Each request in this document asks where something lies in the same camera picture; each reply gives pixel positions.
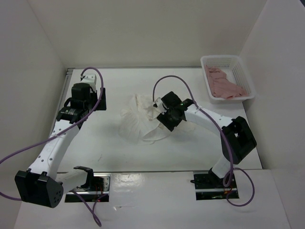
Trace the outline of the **white skirt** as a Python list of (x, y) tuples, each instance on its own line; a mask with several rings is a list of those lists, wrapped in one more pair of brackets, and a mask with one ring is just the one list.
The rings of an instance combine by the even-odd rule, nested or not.
[(119, 136), (130, 144), (150, 145), (163, 140), (174, 133), (190, 133), (195, 124), (182, 121), (172, 132), (157, 120), (161, 114), (153, 107), (153, 100), (148, 95), (134, 94), (128, 107), (121, 110)]

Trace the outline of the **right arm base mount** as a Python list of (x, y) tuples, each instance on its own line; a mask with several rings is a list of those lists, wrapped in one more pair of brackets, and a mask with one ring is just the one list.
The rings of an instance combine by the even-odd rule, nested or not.
[(221, 180), (212, 178), (206, 171), (194, 172), (190, 182), (194, 184), (196, 200), (226, 199), (227, 195), (229, 195), (229, 199), (239, 198), (234, 177), (230, 186), (225, 187)]

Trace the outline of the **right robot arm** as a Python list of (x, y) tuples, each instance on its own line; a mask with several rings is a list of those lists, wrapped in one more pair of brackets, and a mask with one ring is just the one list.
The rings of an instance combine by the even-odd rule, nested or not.
[(231, 172), (257, 146), (248, 122), (241, 116), (231, 118), (200, 107), (192, 99), (182, 101), (169, 92), (153, 102), (160, 110), (157, 120), (169, 131), (182, 121), (202, 126), (221, 139), (222, 155), (209, 171), (209, 183), (220, 187), (230, 180)]

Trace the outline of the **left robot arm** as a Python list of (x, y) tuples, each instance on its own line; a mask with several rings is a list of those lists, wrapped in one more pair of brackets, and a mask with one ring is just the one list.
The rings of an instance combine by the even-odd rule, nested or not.
[(54, 208), (62, 196), (76, 187), (91, 190), (95, 179), (93, 169), (75, 166), (63, 178), (57, 178), (59, 165), (72, 140), (79, 133), (87, 115), (106, 110), (105, 88), (97, 94), (92, 83), (76, 83), (63, 108), (56, 116), (51, 140), (26, 171), (18, 171), (15, 183), (23, 202)]

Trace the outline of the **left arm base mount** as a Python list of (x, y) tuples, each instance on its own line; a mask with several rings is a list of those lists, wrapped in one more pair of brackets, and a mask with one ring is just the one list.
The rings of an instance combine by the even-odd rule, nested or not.
[(86, 183), (86, 172), (67, 173), (62, 178), (62, 186), (65, 191), (65, 203), (80, 203), (81, 200), (72, 191), (79, 194), (86, 202), (93, 203), (98, 198), (98, 202), (109, 201), (109, 190), (111, 183), (110, 173), (94, 172), (94, 180), (90, 188), (81, 188)]

